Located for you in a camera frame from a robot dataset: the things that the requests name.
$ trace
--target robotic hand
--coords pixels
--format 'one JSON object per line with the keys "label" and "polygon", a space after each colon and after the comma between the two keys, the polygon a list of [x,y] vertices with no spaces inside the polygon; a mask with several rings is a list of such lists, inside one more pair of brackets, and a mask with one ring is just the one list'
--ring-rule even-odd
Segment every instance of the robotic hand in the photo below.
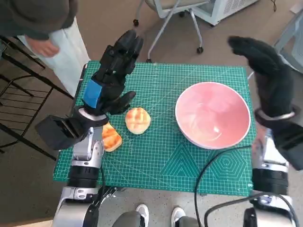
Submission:
{"label": "robotic hand", "polygon": [[99,207],[105,196],[105,180],[99,189],[97,182],[104,147],[102,126],[108,123],[107,113],[121,114],[129,108],[136,93],[121,96],[125,77],[135,68],[143,39],[134,30],[127,31],[115,43],[107,46],[100,69],[91,77],[83,95],[83,105],[73,109],[72,116],[48,116],[36,130],[52,149],[73,146],[67,186],[63,188],[53,219],[53,227],[96,227]]}
{"label": "robotic hand", "polygon": [[[234,54],[247,58],[255,72],[261,107],[255,111],[261,132],[253,147],[252,195],[269,192],[288,196],[288,165],[303,169],[303,128],[297,124],[299,108],[292,105],[293,81],[290,68],[268,44],[231,36]],[[245,227],[298,227],[293,210],[280,197],[263,195],[250,201],[253,208],[244,215]]]}

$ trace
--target white pants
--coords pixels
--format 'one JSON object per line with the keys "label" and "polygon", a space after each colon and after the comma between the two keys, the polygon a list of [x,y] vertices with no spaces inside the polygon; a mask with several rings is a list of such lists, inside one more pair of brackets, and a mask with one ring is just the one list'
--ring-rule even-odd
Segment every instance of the white pants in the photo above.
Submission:
{"label": "white pants", "polygon": [[[54,57],[37,57],[53,70],[68,93],[75,96],[83,66],[90,61],[75,18],[71,27],[49,34],[53,44],[60,48]],[[18,36],[23,44],[28,46],[24,35]]]}

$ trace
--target bread roll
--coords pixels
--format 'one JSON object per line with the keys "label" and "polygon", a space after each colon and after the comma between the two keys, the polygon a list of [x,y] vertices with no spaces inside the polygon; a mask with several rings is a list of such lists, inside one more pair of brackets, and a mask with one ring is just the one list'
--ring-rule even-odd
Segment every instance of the bread roll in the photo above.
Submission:
{"label": "bread roll", "polygon": [[122,144],[122,137],[109,123],[103,126],[102,139],[107,152],[116,150]]}
{"label": "bread roll", "polygon": [[136,135],[144,133],[151,124],[151,117],[141,107],[131,109],[125,116],[127,129]]}

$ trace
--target bowl rim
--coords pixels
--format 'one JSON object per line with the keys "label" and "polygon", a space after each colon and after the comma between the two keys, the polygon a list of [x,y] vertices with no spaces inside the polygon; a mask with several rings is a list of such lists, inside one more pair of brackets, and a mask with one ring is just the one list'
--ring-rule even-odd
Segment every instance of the bowl rim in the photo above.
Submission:
{"label": "bowl rim", "polygon": [[[249,124],[248,124],[248,127],[247,127],[246,132],[244,133],[244,135],[243,135],[238,141],[236,141],[235,143],[233,143],[233,144],[231,144],[231,145],[228,145],[228,146],[225,146],[225,147],[207,147],[207,146],[203,146],[203,145],[201,145],[201,144],[198,144],[197,142],[195,142],[195,141],[193,141],[192,139],[190,139],[190,137],[188,136],[188,134],[186,134],[186,133],[182,130],[182,128],[181,128],[181,126],[180,126],[180,124],[179,124],[178,115],[177,115],[177,107],[178,107],[179,100],[180,100],[180,98],[184,95],[184,93],[185,93],[187,90],[189,90],[190,88],[192,88],[192,87],[194,87],[194,86],[198,86],[198,85],[200,85],[200,84],[218,84],[218,85],[220,85],[220,86],[227,87],[227,88],[231,89],[232,91],[234,91],[234,92],[241,98],[241,100],[243,101],[243,103],[245,104],[246,109],[247,109],[247,112],[248,112],[248,116],[249,116]],[[244,98],[243,98],[236,90],[234,90],[233,88],[231,88],[231,87],[229,87],[229,86],[227,86],[227,85],[225,85],[225,84],[218,83],[218,82],[199,82],[199,83],[193,84],[193,85],[189,86],[188,88],[186,88],[186,89],[180,94],[180,96],[179,96],[178,99],[177,99],[176,107],[175,107],[175,117],[176,117],[176,121],[177,121],[177,124],[178,124],[178,126],[179,126],[179,129],[180,129],[180,131],[182,132],[182,134],[185,136],[186,139],[188,139],[191,143],[195,144],[196,146],[198,146],[198,147],[200,147],[200,148],[211,149],[211,150],[215,150],[215,149],[224,149],[224,148],[230,148],[230,147],[235,146],[236,144],[240,143],[240,142],[247,136],[247,134],[248,134],[248,132],[249,132],[249,130],[250,130],[250,126],[251,126],[250,109],[249,109],[249,107],[248,107],[246,101],[244,100]]]}

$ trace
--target green cutting mat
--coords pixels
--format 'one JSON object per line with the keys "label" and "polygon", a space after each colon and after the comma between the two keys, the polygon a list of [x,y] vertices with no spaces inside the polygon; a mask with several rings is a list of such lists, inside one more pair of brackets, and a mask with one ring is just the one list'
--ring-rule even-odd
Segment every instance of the green cutting mat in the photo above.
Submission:
{"label": "green cutting mat", "polygon": [[[100,64],[90,61],[84,75],[76,105],[87,81]],[[252,104],[246,71],[239,67],[138,63],[127,77],[126,91],[137,92],[132,107],[141,106],[151,116],[151,125],[142,135],[131,134],[125,115],[110,116],[110,123],[123,138],[122,146],[103,158],[106,184],[169,191],[193,192],[201,168],[217,153],[196,147],[185,139],[175,119],[175,104],[187,87],[203,81],[226,84]],[[254,123],[238,146],[250,145],[255,137]],[[199,192],[247,196],[251,189],[251,150],[227,152],[206,171]],[[72,149],[59,154],[53,178],[67,181]]]}

